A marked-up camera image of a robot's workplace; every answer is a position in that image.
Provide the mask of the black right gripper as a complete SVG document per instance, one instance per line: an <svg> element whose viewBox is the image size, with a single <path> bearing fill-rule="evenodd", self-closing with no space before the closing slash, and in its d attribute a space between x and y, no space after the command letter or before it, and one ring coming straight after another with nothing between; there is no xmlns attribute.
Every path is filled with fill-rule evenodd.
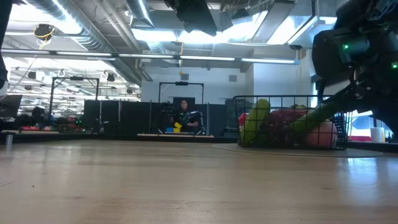
<svg viewBox="0 0 398 224"><path fill-rule="evenodd" d="M397 83L352 85L357 112L372 111L374 119L385 123L397 138Z"/></svg>

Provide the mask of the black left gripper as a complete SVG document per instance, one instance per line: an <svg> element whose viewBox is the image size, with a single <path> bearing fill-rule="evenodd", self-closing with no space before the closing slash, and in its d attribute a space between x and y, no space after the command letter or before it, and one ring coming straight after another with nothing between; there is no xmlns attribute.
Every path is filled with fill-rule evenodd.
<svg viewBox="0 0 398 224"><path fill-rule="evenodd" d="M165 0L164 3L183 22L187 33L199 30L212 37L216 36L217 26L205 0Z"/></svg>

